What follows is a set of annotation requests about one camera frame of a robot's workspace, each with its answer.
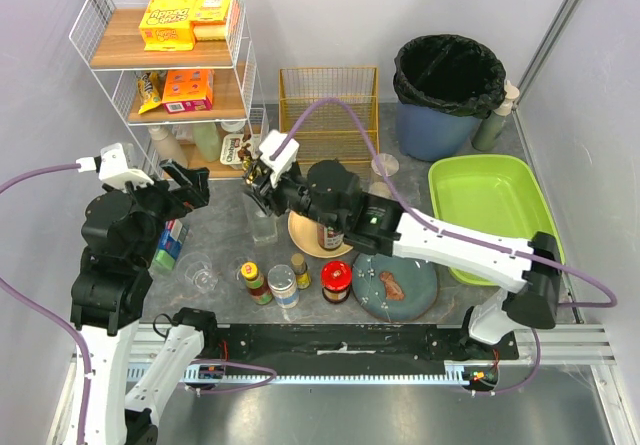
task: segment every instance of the red lid jar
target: red lid jar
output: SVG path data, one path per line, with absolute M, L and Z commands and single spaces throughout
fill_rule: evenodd
M 342 303 L 349 298 L 351 290 L 351 267 L 335 260 L 327 263 L 320 274 L 322 279 L 322 296 L 329 303 Z

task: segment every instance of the yellow wire basket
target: yellow wire basket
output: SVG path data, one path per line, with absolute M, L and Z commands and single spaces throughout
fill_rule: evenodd
M 379 151 L 376 67 L 281 69 L 280 131 L 291 130 L 311 104 L 327 97 L 349 104 Z M 303 173 L 320 160 L 337 158 L 362 179 L 369 178 L 369 150 L 340 105 L 328 103 L 316 109 L 299 129 L 296 140 L 300 143 L 298 162 Z

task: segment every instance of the wooden shelf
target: wooden shelf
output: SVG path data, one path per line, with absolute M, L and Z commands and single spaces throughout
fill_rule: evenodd
M 229 135 L 228 132 L 221 129 L 218 129 L 218 132 L 220 133 L 220 140 L 224 140 L 224 137 Z M 260 127 L 253 127 L 253 133 L 260 133 Z M 227 165 L 223 165 L 220 163 L 220 160 L 207 162 L 198 151 L 198 148 L 193 144 L 182 145 L 182 150 L 184 150 L 184 154 L 187 156 L 189 168 L 206 167 L 209 169 L 209 178 L 242 178 L 244 174 L 244 170 L 236 170 Z
M 244 77 L 245 64 L 238 64 L 238 76 Z M 216 70 L 213 77 L 213 108 L 197 112 L 168 113 L 164 106 L 140 115 L 140 96 L 135 98 L 129 111 L 129 124 L 198 122 L 208 120 L 242 120 L 247 114 L 242 103 L 242 94 L 233 69 Z
M 188 52 L 147 52 L 138 26 L 144 8 L 113 12 L 102 40 L 91 59 L 96 70 L 231 67 L 226 40 L 197 42 Z

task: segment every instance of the spice jar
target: spice jar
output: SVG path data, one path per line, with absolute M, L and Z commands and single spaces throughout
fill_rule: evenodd
M 325 250 L 335 250 L 342 245 L 344 233 L 338 233 L 331 227 L 325 227 L 318 223 L 318 245 Z
M 338 304 L 349 298 L 351 290 L 351 268 L 344 262 L 335 260 L 327 263 L 320 274 L 322 296 L 329 303 Z
M 311 285 L 311 274 L 307 267 L 307 262 L 304 261 L 304 255 L 301 253 L 294 253 L 291 257 L 291 268 L 296 275 L 296 283 L 299 290 L 309 288 Z
M 258 266 L 253 262 L 247 262 L 240 267 L 240 273 L 244 277 L 244 282 L 249 290 L 249 295 L 258 305 L 266 305 L 271 301 L 273 295 L 269 289 L 267 281 Z
M 300 292 L 296 285 L 296 276 L 287 265 L 276 265 L 267 275 L 269 288 L 276 303 L 282 308 L 293 308 L 298 303 Z

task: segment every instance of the chip bag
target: chip bag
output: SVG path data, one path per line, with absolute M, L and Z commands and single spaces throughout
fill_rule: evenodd
M 138 76 L 138 94 L 141 102 L 138 110 L 140 115 L 162 105 L 158 72 L 145 72 Z

